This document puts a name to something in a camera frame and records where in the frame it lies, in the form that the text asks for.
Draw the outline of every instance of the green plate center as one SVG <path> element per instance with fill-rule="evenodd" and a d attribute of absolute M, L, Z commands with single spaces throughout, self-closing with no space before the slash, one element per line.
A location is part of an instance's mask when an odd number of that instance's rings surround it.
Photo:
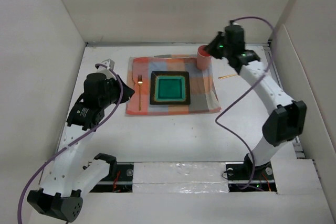
<path fill-rule="evenodd" d="M 185 78 L 183 76 L 158 76 L 155 80 L 155 100 L 185 101 Z"/>

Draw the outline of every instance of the screw hole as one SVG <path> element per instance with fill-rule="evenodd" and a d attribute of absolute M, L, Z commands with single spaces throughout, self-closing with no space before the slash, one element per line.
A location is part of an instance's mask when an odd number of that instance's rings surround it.
<path fill-rule="evenodd" d="M 230 167 L 226 170 L 226 174 L 229 175 L 229 176 L 232 176 L 233 175 L 233 169 Z"/>

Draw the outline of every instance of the gold fork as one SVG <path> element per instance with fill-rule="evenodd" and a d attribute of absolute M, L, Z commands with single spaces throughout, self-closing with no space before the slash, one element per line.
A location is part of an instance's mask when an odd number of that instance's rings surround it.
<path fill-rule="evenodd" d="M 141 111 L 141 85 L 142 85 L 142 75 L 138 75 L 138 85 L 139 85 L 139 111 Z"/>

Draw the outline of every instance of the plaid placemat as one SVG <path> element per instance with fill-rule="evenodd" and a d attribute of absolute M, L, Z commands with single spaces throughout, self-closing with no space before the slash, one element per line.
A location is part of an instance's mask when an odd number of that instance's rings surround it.
<path fill-rule="evenodd" d="M 152 71 L 187 71 L 190 76 L 190 105 L 150 105 Z M 139 111 L 138 75 L 142 75 L 141 111 Z M 177 115 L 191 113 L 216 113 L 221 110 L 212 78 L 212 66 L 205 71 L 196 67 L 195 55 L 164 55 L 130 58 L 127 85 L 135 94 L 126 105 L 131 115 Z"/>

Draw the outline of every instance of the white wall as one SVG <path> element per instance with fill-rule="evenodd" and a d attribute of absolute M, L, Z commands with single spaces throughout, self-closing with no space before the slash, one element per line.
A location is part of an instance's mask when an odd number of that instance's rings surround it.
<path fill-rule="evenodd" d="M 55 150 L 84 47 L 61 0 L 0 0 L 1 223 Z"/>
<path fill-rule="evenodd" d="M 336 1 L 296 0 L 285 13 L 276 65 L 285 90 L 308 106 L 300 139 L 336 219 Z"/>
<path fill-rule="evenodd" d="M 85 41 L 207 42 L 233 18 L 256 15 L 277 23 L 288 0 L 63 0 Z M 270 30 L 244 22 L 247 42 Z"/>

